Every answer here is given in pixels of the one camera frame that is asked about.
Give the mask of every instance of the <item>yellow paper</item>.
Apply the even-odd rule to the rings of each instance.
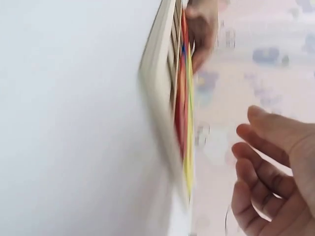
[[[187,54],[187,85],[188,85],[188,117],[187,117],[187,152],[184,159],[184,172],[187,181],[189,196],[193,184],[193,82],[190,45]]]

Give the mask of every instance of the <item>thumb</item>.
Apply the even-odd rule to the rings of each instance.
[[[209,50],[198,49],[192,55],[192,71],[197,72],[202,64],[207,60],[209,56]]]
[[[199,8],[194,6],[188,6],[185,10],[186,17],[189,19],[197,18],[202,16],[202,13],[199,11]]]
[[[257,106],[249,107],[248,119],[258,136],[278,146],[289,156],[293,149],[299,149],[298,146],[306,138],[315,135],[313,124],[271,114]]]

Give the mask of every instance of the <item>white wall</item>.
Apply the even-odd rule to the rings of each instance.
[[[137,80],[159,2],[0,0],[0,235],[187,233]]]

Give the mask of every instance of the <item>fingernail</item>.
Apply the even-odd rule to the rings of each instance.
[[[251,116],[251,117],[259,117],[259,116],[264,115],[266,113],[267,112],[264,109],[262,109],[262,108],[260,108],[258,106],[255,106],[255,105],[254,106],[250,106],[248,108],[248,115]]]

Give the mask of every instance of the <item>skin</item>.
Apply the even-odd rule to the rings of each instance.
[[[192,55],[192,70],[195,73],[213,51],[218,33],[217,0],[189,0],[186,8],[190,46],[195,50]]]
[[[238,224],[248,236],[314,236],[315,124],[256,106],[248,109],[248,119],[249,124],[237,128],[245,142],[232,147],[238,177],[232,210]],[[291,168],[293,176],[262,159],[254,148]]]

